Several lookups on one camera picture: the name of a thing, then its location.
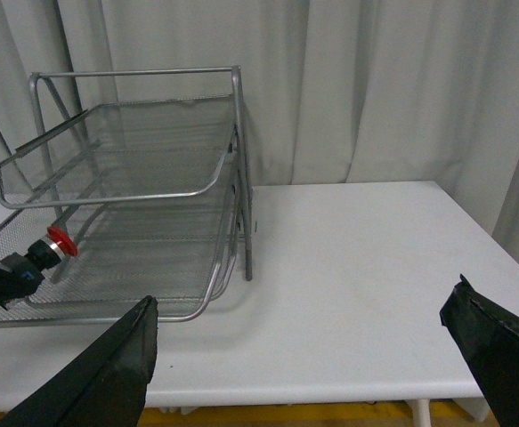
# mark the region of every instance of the red bottle cap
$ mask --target red bottle cap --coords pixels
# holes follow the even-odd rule
[[[47,228],[47,234],[51,240],[55,242],[55,245],[59,246],[64,254],[70,256],[77,256],[78,250],[73,240],[63,231],[55,226]]]

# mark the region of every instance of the white curtain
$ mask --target white curtain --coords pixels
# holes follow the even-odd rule
[[[519,2],[3,0],[0,132],[11,148],[34,134],[32,70],[231,64],[255,185],[433,180],[488,232],[499,224],[519,260]],[[78,92],[89,106],[227,83],[82,79]]]

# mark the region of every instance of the white table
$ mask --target white table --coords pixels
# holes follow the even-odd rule
[[[519,316],[519,266],[436,184],[259,187],[254,220],[253,281],[159,325],[147,407],[482,396],[439,310],[463,273]],[[0,411],[105,329],[0,330]]]

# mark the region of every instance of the metal mesh desk organizer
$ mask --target metal mesh desk organizer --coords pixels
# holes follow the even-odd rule
[[[70,117],[53,80],[223,73],[231,93],[104,103]],[[66,119],[44,132],[43,80]],[[159,321],[197,317],[221,296],[245,240],[251,271],[251,187],[239,67],[35,73],[30,91],[41,133],[0,163],[0,259],[49,225],[79,256],[45,272],[37,292],[0,326],[112,322],[145,295]]]

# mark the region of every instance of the yellow floor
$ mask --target yellow floor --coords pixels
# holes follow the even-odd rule
[[[484,423],[475,423],[452,402],[431,404],[433,427],[498,427],[492,415]],[[344,403],[262,407],[202,407],[189,415],[162,414],[145,409],[139,426],[206,425],[217,427],[411,427],[411,410],[401,402]]]

